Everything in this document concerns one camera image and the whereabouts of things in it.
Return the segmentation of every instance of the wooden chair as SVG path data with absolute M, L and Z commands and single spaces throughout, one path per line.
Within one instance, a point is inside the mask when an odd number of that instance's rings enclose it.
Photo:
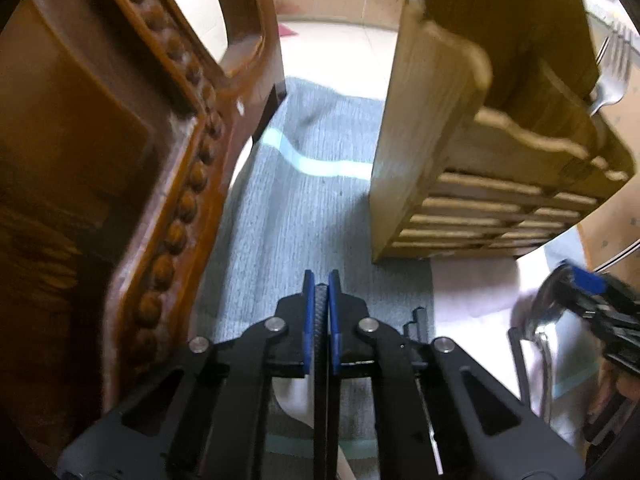
M 238 155 L 284 94 L 272 0 L 2 0 L 0 404 L 60 450 L 186 340 Z

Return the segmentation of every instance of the metal fork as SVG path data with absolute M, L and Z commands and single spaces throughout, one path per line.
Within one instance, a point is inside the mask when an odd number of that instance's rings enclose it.
M 625 96 L 631 77 L 631 30 L 620 22 L 614 22 L 603 48 L 600 77 L 596 83 L 596 99 L 589 107 L 593 116 L 603 106 L 613 105 Z

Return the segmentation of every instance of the light blue stripe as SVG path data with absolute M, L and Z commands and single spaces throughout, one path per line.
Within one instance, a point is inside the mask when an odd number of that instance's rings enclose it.
M 593 377 L 600 370 L 600 362 L 593 362 L 565 380 L 554 385 L 554 399 L 562 397 L 565 393 L 580 386 L 584 381 Z
M 299 153 L 289 139 L 276 128 L 267 128 L 260 142 L 280 152 L 283 158 L 300 173 L 310 176 L 348 176 L 361 180 L 371 180 L 373 164 L 354 160 L 318 160 Z
M 348 460 L 378 456 L 378 443 L 375 440 L 341 440 L 340 447 Z M 264 439 L 264 450 L 279 455 L 313 458 L 314 443 L 306 438 L 268 434 Z

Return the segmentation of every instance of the black mechanical device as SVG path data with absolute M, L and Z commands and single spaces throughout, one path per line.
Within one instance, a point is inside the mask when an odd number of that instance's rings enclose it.
M 636 330 L 638 322 L 591 303 L 597 294 L 582 279 L 562 280 L 558 297 L 590 321 L 608 358 L 624 358 L 625 369 L 638 373 L 636 355 L 626 353 L 629 333 L 616 330 Z M 610 294 L 628 296 L 611 286 Z M 318 287 L 326 288 L 326 301 L 316 301 Z M 65 450 L 57 476 L 258 479 L 271 378 L 302 378 L 313 367 L 314 480 L 336 478 L 340 384 L 362 377 L 372 382 L 383 480 L 638 477 L 638 430 L 585 472 L 578 453 L 459 345 L 449 338 L 427 343 L 422 314 L 416 310 L 401 335 L 370 317 L 364 300 L 343 293 L 337 271 L 328 285 L 316 286 L 308 270 L 302 292 L 282 298 L 273 317 L 237 339 L 213 344 L 196 337 L 177 351 Z M 630 424 L 640 426 L 638 413 Z M 29 471 L 22 478 L 56 477 L 22 443 L 8 442 L 5 471 L 13 466 Z M 607 459 L 611 451 L 614 462 Z

